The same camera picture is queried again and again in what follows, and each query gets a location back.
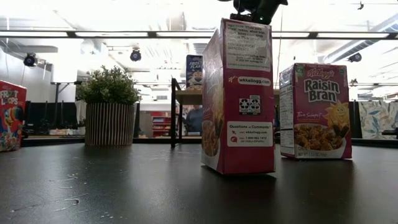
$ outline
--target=raisin bran box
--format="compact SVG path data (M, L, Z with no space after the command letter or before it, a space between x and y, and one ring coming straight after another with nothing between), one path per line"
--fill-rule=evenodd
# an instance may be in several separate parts
M351 158L347 69L296 63L280 74L280 153Z
M187 90L202 90L202 62L201 55L187 55Z
M26 88L0 81L0 151L21 147Z
M270 26L222 19L203 52L201 162L222 174L274 172L271 47Z

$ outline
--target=recycling symbol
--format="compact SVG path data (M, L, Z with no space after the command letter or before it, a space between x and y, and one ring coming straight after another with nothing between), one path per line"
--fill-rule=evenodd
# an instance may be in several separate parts
M260 108L260 103L258 99L252 99L251 100L251 108L252 109L259 109Z
M250 103L249 103L249 100L247 100L247 99L242 99L241 102L239 103L239 106L242 109L248 109L249 105L250 105Z

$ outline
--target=cereal box in background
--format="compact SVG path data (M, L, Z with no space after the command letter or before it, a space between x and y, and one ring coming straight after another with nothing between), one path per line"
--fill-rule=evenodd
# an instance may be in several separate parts
M0 151L21 146L26 88L0 81Z
M201 162L222 174L274 172L271 47L270 26L223 19L203 52Z
M317 159L351 158L347 69L296 63L280 74L280 152Z
M187 90L202 90L202 56L187 55Z

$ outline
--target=potted plant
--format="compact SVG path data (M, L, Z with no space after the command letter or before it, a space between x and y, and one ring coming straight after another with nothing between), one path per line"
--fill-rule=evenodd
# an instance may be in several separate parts
M79 121L79 123L77 124L77 130L79 132L79 135L85 135L86 134L86 119L83 119L81 121Z
M89 73L77 97L87 103L85 143L89 146L132 144L134 104L140 100L134 80L125 69L113 67Z

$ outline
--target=dark table surface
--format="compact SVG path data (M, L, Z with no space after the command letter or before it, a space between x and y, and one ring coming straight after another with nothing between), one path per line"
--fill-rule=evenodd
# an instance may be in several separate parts
M223 177L200 145L0 153L0 223L398 223L398 150Z

